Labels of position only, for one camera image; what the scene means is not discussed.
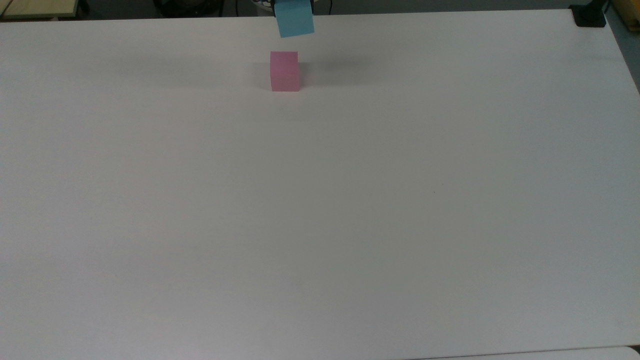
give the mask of white surface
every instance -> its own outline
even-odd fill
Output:
[[[609,28],[315,22],[0,24],[3,360],[640,342],[640,97]],[[270,51],[300,93],[269,91]]]
[[[628,347],[591,348],[565,351],[528,352],[525,354],[485,355],[459,360],[639,360],[638,353]]]

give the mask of tabletop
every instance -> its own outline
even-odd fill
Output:
[[[3,360],[640,343],[640,96],[608,26],[315,25],[0,24]]]
[[[628,347],[589,348],[564,351],[526,352],[469,356],[464,360],[638,360],[640,355]]]

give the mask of floor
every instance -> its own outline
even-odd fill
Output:
[[[88,0],[90,20],[151,19],[160,17],[152,0]],[[333,0],[333,14],[451,12],[476,10],[566,9],[572,3],[585,4],[588,0]],[[316,4],[316,14],[326,14],[329,0]],[[234,0],[226,0],[223,16],[236,16]],[[240,16],[256,16],[256,7],[250,0],[238,0]],[[640,33],[631,33],[611,8],[607,20],[618,40],[631,76],[640,89]]]

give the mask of cube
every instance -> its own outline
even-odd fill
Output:
[[[297,51],[271,52],[271,91],[300,91]]]
[[[310,0],[276,0],[273,9],[281,38],[314,32]]]

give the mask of blue cube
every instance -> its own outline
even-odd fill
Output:
[[[314,17],[309,0],[276,0],[274,10],[281,38],[314,32]]]

